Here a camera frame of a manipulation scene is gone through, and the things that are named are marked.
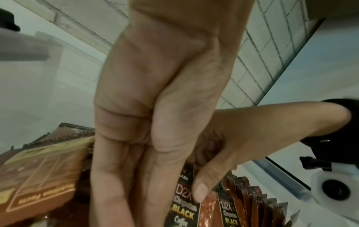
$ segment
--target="tiled wall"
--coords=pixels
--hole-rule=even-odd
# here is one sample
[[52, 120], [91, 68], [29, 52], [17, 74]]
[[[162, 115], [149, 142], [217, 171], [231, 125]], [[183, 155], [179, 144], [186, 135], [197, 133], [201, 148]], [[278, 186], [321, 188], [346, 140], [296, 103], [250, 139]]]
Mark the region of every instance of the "tiled wall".
[[[14, 0], [103, 53], [128, 24], [127, 0]], [[304, 0], [257, 0], [217, 108], [257, 105], [310, 37]]]

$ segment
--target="black circular hole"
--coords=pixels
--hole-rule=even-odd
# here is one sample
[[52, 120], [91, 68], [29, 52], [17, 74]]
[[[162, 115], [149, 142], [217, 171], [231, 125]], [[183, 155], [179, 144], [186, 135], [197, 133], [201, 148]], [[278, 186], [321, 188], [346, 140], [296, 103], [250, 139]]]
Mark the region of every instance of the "black circular hole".
[[349, 187], [341, 181], [327, 180], [323, 183], [324, 193], [332, 199], [343, 201], [350, 197]]

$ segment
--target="black object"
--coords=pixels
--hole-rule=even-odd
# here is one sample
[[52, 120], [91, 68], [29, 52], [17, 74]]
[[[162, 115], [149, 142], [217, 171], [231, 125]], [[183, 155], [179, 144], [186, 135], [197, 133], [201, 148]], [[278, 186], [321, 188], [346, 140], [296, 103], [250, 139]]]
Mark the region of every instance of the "black object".
[[338, 201], [344, 201], [350, 197], [349, 187], [341, 181], [327, 180], [323, 183], [322, 189], [324, 193]]
[[0, 28], [20, 31], [20, 27], [15, 24], [14, 14], [4, 9], [0, 9]]
[[307, 137], [301, 140], [310, 147], [317, 159], [328, 162], [359, 164], [359, 100], [329, 99], [347, 108], [352, 118], [343, 128], [324, 136]]
[[320, 159], [315, 159], [310, 156], [306, 157], [299, 157], [300, 161], [302, 162], [302, 166], [304, 169], [316, 169], [322, 168], [325, 171], [332, 170], [332, 163]]

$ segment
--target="hand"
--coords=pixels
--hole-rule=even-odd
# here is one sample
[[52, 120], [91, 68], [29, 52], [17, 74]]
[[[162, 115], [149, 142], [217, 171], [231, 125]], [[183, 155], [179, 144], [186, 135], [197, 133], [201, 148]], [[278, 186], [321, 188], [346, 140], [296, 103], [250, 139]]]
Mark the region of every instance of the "hand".
[[95, 95], [98, 225], [163, 226], [183, 164], [230, 78], [253, 2], [130, 2], [129, 25]]
[[201, 202], [237, 165], [264, 158], [305, 137], [335, 132], [350, 118], [345, 107], [328, 102], [216, 111], [188, 158], [202, 166], [192, 186], [194, 199]]

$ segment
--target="packaging label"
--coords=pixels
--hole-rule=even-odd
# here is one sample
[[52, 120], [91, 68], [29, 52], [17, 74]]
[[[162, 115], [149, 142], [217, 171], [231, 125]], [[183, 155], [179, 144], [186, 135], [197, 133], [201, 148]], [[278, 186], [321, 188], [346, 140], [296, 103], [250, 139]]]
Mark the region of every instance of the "packaging label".
[[223, 227], [240, 227], [239, 217], [233, 198], [224, 193], [218, 193]]
[[197, 227], [200, 203], [192, 197], [194, 166], [186, 164], [179, 177], [176, 194], [167, 215], [165, 227]]

